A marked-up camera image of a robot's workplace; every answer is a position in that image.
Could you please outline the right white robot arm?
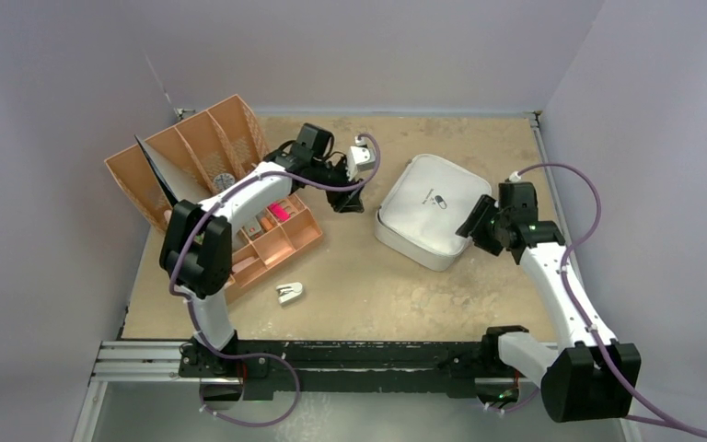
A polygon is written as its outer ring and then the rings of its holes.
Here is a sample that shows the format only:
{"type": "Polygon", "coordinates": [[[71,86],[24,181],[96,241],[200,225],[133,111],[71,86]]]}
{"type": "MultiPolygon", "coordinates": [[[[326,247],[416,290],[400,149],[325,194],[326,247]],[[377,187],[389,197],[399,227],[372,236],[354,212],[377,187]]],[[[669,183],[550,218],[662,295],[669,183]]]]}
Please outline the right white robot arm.
{"type": "Polygon", "coordinates": [[[521,326],[491,327],[480,350],[482,367],[494,375],[512,367],[534,382],[554,422],[624,417],[640,353],[620,343],[597,315],[567,260],[559,227],[539,220],[533,184],[499,183],[498,196],[482,195],[457,234],[494,256],[511,253],[538,289],[557,338],[551,350],[521,326]]]}

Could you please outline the grey storage case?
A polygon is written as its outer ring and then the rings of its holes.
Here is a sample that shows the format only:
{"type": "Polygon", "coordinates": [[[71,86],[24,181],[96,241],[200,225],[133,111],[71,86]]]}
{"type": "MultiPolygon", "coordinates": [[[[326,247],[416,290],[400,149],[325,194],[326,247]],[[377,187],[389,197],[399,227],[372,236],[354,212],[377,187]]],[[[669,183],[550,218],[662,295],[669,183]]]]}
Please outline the grey storage case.
{"type": "Polygon", "coordinates": [[[375,236],[432,271],[443,272],[469,246],[456,234],[476,202],[492,193],[484,178],[442,157],[414,157],[377,208],[375,236]]]}

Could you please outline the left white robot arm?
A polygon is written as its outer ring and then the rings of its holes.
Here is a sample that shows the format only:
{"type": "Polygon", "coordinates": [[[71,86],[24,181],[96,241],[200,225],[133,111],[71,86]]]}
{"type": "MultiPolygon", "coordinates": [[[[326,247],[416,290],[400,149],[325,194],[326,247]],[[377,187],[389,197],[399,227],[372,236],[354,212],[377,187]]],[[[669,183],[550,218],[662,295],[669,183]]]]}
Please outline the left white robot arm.
{"type": "Polygon", "coordinates": [[[324,191],[337,213],[363,212],[361,192],[380,167],[379,145],[371,134],[358,134],[346,154],[331,151],[333,144],[330,131],[306,123],[295,139],[266,154],[228,189],[172,207],[159,264],[168,274],[169,293],[188,310],[191,340],[204,348],[202,364],[214,376],[229,375],[247,358],[238,352],[225,296],[235,233],[270,204],[307,186],[324,191]]]}

